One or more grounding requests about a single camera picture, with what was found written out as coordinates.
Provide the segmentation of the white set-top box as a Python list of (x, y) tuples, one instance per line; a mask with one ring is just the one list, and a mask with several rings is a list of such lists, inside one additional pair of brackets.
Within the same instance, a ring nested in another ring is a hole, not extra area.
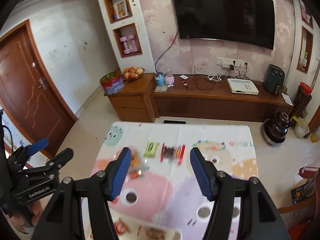
[(228, 87), (234, 94), (258, 95), (259, 90), (250, 80), (227, 79)]

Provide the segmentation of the fruit bowl with apples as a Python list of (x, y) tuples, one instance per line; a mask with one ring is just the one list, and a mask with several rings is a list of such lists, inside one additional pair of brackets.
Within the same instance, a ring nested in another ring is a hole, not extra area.
[(143, 75), (144, 71), (145, 71), (144, 68), (132, 66), (132, 67), (126, 68), (123, 71), (122, 78), (124, 81), (133, 81), (140, 78)]

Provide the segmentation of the pink toy figurine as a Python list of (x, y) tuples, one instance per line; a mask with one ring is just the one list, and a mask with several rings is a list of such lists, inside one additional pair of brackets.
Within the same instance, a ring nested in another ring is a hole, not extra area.
[(175, 78), (172, 73), (167, 73), (165, 76), (165, 84), (168, 88), (173, 87), (175, 82)]

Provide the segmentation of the green small snack packet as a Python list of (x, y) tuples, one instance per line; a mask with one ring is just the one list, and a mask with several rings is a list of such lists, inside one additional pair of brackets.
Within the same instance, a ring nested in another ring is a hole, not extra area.
[(154, 158), (159, 147), (158, 142), (148, 141), (147, 146), (144, 151), (144, 157), (146, 158)]

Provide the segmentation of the white plastic jug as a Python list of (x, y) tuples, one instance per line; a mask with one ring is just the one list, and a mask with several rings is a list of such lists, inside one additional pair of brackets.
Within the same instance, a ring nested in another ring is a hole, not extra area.
[(297, 139), (302, 139), (305, 135), (307, 135), (310, 132), (310, 128), (303, 118), (293, 116), (291, 120), (294, 120), (296, 122), (294, 127), (294, 134)]

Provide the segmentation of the pink dumbbell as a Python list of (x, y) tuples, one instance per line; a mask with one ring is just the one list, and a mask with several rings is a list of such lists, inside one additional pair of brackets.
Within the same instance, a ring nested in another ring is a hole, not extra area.
[(129, 36), (128, 36), (128, 40), (129, 40), (129, 42), (130, 42), (130, 44), (131, 44), (131, 51), (132, 51), (133, 53), (138, 52), (139, 49), (138, 49), (137, 44), (136, 44), (136, 37), (135, 37), (135, 35), (134, 35), (134, 34), (129, 35)]
[(126, 36), (120, 38), (120, 42), (124, 47), (124, 51), (123, 52), (124, 52), (125, 55), (130, 54), (132, 52), (127, 41), (128, 41), (128, 39), (127, 39)]

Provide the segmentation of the white wall power strip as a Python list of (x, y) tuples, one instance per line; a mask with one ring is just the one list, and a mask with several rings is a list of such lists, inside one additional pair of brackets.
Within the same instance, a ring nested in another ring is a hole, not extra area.
[(223, 57), (218, 57), (216, 59), (216, 65), (221, 66), (222, 68), (229, 68), (230, 65), (233, 65), (237, 68), (242, 68), (242, 67), (249, 67), (250, 63), (248, 63), (244, 60), (227, 59), (227, 58), (223, 58)]

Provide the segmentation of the cartoon monster tablecloth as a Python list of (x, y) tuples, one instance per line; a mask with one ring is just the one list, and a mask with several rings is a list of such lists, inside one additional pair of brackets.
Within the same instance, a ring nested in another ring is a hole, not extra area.
[[(154, 158), (144, 157), (148, 141), (158, 142)], [(162, 145), (185, 145), (182, 164), (164, 159)], [(248, 126), (178, 125), (138, 122), (112, 124), (93, 166), (104, 170), (125, 147), (139, 151), (150, 169), (143, 179), (128, 180), (109, 204), (113, 220), (125, 216), (155, 226), (173, 229), (182, 239), (202, 239), (213, 204), (201, 193), (192, 166), (190, 151), (197, 147), (218, 170), (239, 179), (258, 175), (253, 139)]]

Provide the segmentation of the black wall television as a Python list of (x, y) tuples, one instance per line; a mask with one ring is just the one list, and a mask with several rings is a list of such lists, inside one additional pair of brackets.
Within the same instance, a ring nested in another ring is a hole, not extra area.
[(274, 48), (272, 0), (173, 0), (181, 39), (224, 40)]

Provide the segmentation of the white plastic organizer bin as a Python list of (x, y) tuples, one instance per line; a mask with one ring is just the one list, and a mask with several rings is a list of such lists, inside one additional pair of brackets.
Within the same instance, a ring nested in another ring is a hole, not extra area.
[(117, 234), (119, 239), (182, 239), (180, 233), (173, 229), (155, 226), (150, 223), (125, 216), (116, 217), (114, 222), (119, 218), (121, 218), (130, 228), (130, 233), (124, 233), (123, 235)]

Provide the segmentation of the wooden tv cabinet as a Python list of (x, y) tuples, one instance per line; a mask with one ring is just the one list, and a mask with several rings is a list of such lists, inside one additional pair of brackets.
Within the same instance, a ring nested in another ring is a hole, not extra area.
[(233, 94), (227, 81), (209, 83), (200, 76), (189, 76), (187, 85), (175, 76), (174, 86), (155, 92), (152, 73), (143, 74), (109, 100), (122, 121), (154, 122), (161, 116), (263, 122), (276, 112), (292, 109), (280, 95), (259, 89), (258, 95)]

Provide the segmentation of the nut brittle clear packet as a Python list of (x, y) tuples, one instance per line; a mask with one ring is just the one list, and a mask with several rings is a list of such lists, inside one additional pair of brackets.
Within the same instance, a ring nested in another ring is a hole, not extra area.
[(161, 148), (160, 162), (164, 159), (168, 159), (170, 161), (175, 161), (177, 165), (180, 166), (184, 158), (184, 153), (185, 145), (174, 147), (163, 144)]

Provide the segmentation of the pink dumbbell left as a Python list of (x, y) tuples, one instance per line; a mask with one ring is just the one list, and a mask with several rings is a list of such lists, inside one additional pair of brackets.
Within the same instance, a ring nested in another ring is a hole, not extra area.
[(132, 52), (127, 41), (128, 41), (128, 39), (127, 39), (126, 36), (120, 38), (120, 42), (124, 47), (124, 51), (123, 52), (124, 52), (125, 55), (130, 54)]

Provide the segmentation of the brown wooden door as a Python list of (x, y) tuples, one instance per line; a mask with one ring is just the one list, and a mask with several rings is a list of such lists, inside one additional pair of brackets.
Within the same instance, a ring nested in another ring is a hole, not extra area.
[(44, 66), (29, 20), (1, 37), (1, 105), (29, 142), (49, 141), (42, 151), (49, 159), (77, 120)]

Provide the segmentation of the small orange cake packet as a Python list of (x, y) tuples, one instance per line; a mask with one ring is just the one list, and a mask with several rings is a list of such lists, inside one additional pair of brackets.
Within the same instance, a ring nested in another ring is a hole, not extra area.
[(150, 169), (147, 159), (142, 158), (139, 151), (131, 148), (131, 164), (127, 173), (128, 180), (143, 179), (144, 173)]

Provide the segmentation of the framed photo on shelf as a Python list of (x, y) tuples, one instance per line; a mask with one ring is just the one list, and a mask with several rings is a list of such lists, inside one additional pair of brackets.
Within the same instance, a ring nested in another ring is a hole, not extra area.
[(128, 16), (128, 10), (126, 6), (126, 1), (122, 0), (114, 4), (114, 9), (117, 19), (124, 18)]

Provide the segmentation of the small red candy packet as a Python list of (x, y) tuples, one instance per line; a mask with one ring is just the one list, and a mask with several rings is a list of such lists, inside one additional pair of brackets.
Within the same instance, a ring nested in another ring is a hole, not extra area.
[(130, 228), (121, 218), (119, 218), (116, 222), (114, 222), (114, 228), (118, 235), (123, 235), (124, 233), (130, 233)]

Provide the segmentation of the blue kettle ornament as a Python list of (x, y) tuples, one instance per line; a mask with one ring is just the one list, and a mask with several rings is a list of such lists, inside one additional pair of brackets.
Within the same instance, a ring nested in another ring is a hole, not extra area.
[(165, 74), (162, 72), (157, 72), (155, 75), (155, 81), (157, 86), (165, 85)]

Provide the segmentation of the pink dumbbell right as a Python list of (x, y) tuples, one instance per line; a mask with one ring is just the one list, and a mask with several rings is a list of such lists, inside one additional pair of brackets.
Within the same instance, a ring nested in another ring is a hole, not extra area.
[(129, 40), (129, 42), (130, 42), (130, 44), (131, 44), (131, 51), (132, 51), (133, 53), (138, 52), (139, 49), (138, 49), (137, 44), (136, 44), (136, 37), (135, 37), (135, 35), (134, 35), (134, 34), (129, 35), (129, 36), (128, 36), (128, 40)]

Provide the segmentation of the dark green air fryer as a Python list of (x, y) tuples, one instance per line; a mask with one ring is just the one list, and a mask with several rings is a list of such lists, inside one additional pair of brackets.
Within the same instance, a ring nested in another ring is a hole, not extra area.
[(263, 87), (267, 92), (279, 95), (283, 88), (284, 80), (285, 72), (274, 64), (269, 64), (263, 80)]

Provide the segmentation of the red round tin box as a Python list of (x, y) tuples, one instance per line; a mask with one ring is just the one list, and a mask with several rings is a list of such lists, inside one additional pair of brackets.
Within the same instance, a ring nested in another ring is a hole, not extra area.
[(100, 84), (107, 95), (113, 95), (124, 87), (120, 71), (110, 72), (100, 79)]

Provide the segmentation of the red lid wicker bin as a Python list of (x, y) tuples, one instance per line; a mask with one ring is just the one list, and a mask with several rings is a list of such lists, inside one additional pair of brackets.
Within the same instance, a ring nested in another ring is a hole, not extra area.
[(292, 111), (289, 114), (289, 118), (293, 116), (300, 117), (304, 109), (307, 107), (312, 99), (312, 88), (304, 82), (300, 82), (297, 94), (293, 102)]

